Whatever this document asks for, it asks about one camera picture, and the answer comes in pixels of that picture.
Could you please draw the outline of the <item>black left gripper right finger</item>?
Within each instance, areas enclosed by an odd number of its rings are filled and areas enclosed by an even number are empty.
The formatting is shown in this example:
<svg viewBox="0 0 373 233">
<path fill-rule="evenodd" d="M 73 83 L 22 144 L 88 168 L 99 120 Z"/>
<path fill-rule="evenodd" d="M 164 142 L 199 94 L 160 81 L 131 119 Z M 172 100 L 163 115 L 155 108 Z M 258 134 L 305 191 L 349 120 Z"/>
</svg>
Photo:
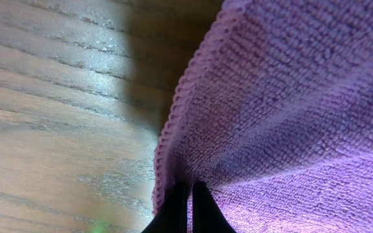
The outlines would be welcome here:
<svg viewBox="0 0 373 233">
<path fill-rule="evenodd" d="M 202 181 L 193 185 L 192 224 L 193 233 L 236 233 Z"/>
</svg>

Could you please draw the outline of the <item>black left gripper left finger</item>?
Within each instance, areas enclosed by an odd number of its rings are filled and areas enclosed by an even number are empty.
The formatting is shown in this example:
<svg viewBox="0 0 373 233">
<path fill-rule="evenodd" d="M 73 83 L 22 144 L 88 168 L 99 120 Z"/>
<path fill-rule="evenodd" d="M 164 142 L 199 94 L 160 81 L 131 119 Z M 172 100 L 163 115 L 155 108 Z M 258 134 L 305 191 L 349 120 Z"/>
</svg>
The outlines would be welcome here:
<svg viewBox="0 0 373 233">
<path fill-rule="evenodd" d="M 186 233 L 189 193 L 187 183 L 175 184 L 161 209 L 142 233 Z"/>
</svg>

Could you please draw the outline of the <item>purple microfiber cloth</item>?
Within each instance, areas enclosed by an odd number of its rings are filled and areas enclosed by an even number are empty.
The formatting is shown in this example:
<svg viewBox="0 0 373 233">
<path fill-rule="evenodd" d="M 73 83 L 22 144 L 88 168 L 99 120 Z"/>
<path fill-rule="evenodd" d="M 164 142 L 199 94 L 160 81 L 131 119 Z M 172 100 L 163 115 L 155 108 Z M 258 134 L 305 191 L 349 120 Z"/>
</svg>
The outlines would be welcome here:
<svg viewBox="0 0 373 233">
<path fill-rule="evenodd" d="M 236 232 L 373 232 L 373 0 L 224 1 L 154 166 L 186 232 L 200 181 Z"/>
</svg>

